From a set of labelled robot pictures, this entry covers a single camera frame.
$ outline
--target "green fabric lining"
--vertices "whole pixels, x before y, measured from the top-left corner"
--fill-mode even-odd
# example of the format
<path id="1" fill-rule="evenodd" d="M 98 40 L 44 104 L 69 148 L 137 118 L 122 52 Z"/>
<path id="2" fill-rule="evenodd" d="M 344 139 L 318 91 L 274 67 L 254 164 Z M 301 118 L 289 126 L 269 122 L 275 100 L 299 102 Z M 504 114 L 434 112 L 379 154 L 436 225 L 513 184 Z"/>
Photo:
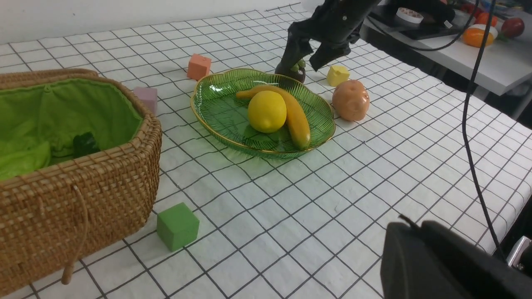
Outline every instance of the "green fabric lining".
<path id="1" fill-rule="evenodd" d="M 71 159 L 74 137 L 87 132 L 101 150 L 127 143 L 142 121 L 109 83 L 68 79 L 0 90 L 0 180 Z"/>

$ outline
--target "banana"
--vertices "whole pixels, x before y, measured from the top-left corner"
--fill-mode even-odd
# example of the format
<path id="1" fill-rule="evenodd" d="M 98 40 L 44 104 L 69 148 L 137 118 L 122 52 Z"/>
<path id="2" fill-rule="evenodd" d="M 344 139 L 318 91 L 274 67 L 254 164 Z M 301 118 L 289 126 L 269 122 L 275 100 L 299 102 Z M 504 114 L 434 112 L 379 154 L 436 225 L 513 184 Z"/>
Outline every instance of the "banana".
<path id="1" fill-rule="evenodd" d="M 270 90 L 282 96 L 286 104 L 286 124 L 294 144 L 301 150 L 310 144 L 310 127 L 305 112 L 299 102 L 286 90 L 273 85 L 257 85 L 250 90 L 237 92 L 238 99 L 252 98 L 257 93 Z"/>

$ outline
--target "wicker basket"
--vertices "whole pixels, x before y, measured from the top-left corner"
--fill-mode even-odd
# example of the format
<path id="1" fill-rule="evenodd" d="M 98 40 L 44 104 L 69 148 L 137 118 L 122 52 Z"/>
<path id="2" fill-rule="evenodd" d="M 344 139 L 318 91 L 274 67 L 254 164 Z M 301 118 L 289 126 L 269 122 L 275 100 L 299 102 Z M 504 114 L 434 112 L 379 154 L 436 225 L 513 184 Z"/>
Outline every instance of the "wicker basket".
<path id="1" fill-rule="evenodd" d="M 129 143 L 0 182 L 0 297 L 139 230 L 159 186 L 158 119 L 120 83 L 87 70 L 0 75 L 0 89 L 70 78 L 115 85 L 144 122 Z"/>

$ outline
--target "white tablecloth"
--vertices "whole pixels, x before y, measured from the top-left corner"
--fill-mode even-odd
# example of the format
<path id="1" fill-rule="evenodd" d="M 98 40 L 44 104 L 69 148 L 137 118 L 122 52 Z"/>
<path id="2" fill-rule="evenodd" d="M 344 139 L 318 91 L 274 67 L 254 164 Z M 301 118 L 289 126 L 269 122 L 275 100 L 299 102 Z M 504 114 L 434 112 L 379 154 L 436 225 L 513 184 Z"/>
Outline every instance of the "white tablecloth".
<path id="1" fill-rule="evenodd" d="M 385 229 L 399 213 L 439 221 L 492 252 L 463 148 L 464 94 L 362 40 L 334 64 L 368 88 L 368 116 L 337 118 L 334 138 L 317 150 L 265 160 L 202 128 L 190 109 L 189 57 L 211 57 L 212 72 L 272 72 L 289 24 L 309 16 L 302 11 L 1 45 L 0 72 L 84 67 L 130 88 L 157 88 L 164 129 L 147 225 L 78 262 L 69 285 L 56 273 L 7 298 L 380 298 Z M 330 100 L 327 70 L 309 71 L 307 86 Z M 502 239 L 531 193 L 531 131 L 476 98 L 469 115 L 478 177 Z M 156 215 L 180 202 L 200 219 L 199 236 L 170 253 L 155 233 Z"/>

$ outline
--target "gold rim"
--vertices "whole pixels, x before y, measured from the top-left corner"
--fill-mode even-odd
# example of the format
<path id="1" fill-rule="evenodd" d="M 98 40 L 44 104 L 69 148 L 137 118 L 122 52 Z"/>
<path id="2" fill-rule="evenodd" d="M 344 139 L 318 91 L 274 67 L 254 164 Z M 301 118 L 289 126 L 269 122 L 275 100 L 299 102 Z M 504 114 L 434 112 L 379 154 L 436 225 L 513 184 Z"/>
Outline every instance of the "gold rim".
<path id="1" fill-rule="evenodd" d="M 216 132 L 214 129 L 211 128 L 211 126 L 209 126 L 204 120 L 203 118 L 197 113 L 196 111 L 196 108 L 194 108 L 194 97 L 196 96 L 196 92 L 197 92 L 197 87 L 198 85 L 201 83 L 201 81 L 203 81 L 204 79 L 208 78 L 208 77 L 215 77 L 215 76 L 224 76 L 224 75 L 227 75 L 228 73 L 230 72 L 233 72 L 233 71 L 237 71 L 237 70 L 250 70 L 250 71 L 254 71 L 254 72 L 257 72 L 257 73 L 260 73 L 260 74 L 264 74 L 264 75 L 267 75 L 267 76 L 279 76 L 279 77 L 284 77 L 284 78 L 287 78 L 289 80 L 292 80 L 293 82 L 296 82 L 297 84 L 303 86 L 304 88 L 306 88 L 311 94 L 314 94 L 315 96 L 317 96 L 319 99 L 321 99 L 324 103 L 327 104 L 327 106 L 329 107 L 330 111 L 331 111 L 331 115 L 334 117 L 334 112 L 333 112 L 333 108 L 331 107 L 331 105 L 329 105 L 329 103 L 327 103 L 327 101 L 325 101 L 324 98 L 322 98 L 320 95 L 312 92 L 308 87 L 305 86 L 305 84 L 302 84 L 301 82 L 297 81 L 297 80 L 294 80 L 288 76 L 284 76 L 284 75 L 281 75 L 281 74 L 268 74 L 268 73 L 265 73 L 265 72 L 262 72 L 262 71 L 257 71 L 257 70 L 254 70 L 254 69 L 248 69 L 248 68 L 238 68 L 238 69 L 231 69 L 231 70 L 228 70 L 228 71 L 225 71 L 223 73 L 216 73 L 216 74 L 210 74 L 208 76 L 205 76 L 203 78 L 201 78 L 198 83 L 196 83 L 196 86 L 194 87 L 194 92 L 192 93 L 192 96 L 190 97 L 190 108 L 192 108 L 192 112 L 194 113 L 194 115 L 196 116 L 196 118 L 198 119 L 198 121 L 213 135 L 216 135 L 218 136 L 219 138 L 231 143 L 231 144 L 234 144 L 236 146 L 239 146 L 239 147 L 242 147 L 242 148 L 246 148 L 248 150 L 253 150 L 253 151 L 256 151 L 256 152 L 260 152 L 260 153 L 265 153 L 265 154 L 277 154 L 277 155 L 280 155 L 280 154 L 296 154 L 296 153 L 305 153 L 305 152 L 308 152 L 308 151 L 311 151 L 323 144 L 325 144 L 326 142 L 328 142 L 329 140 L 331 140 L 334 136 L 334 133 L 336 132 L 336 124 L 334 124 L 334 129 L 332 130 L 330 136 L 327 137 L 327 139 L 318 144 L 318 145 L 315 145 L 313 147 L 309 147 L 309 148 L 306 148 L 306 149 L 302 149 L 302 150 L 299 150 L 299 151 L 292 151 L 292 152 L 275 152 L 275 151 L 269 151 L 269 150 L 266 150 L 266 149 L 257 149 L 257 148 L 254 148 L 254 147 L 250 147 L 250 146 L 247 146 L 247 145 L 244 145 L 244 144 L 241 144 L 241 143 L 238 143 L 234 140 L 231 140 L 227 137 L 225 137 L 224 135 L 221 135 L 219 134 L 218 132 Z"/>

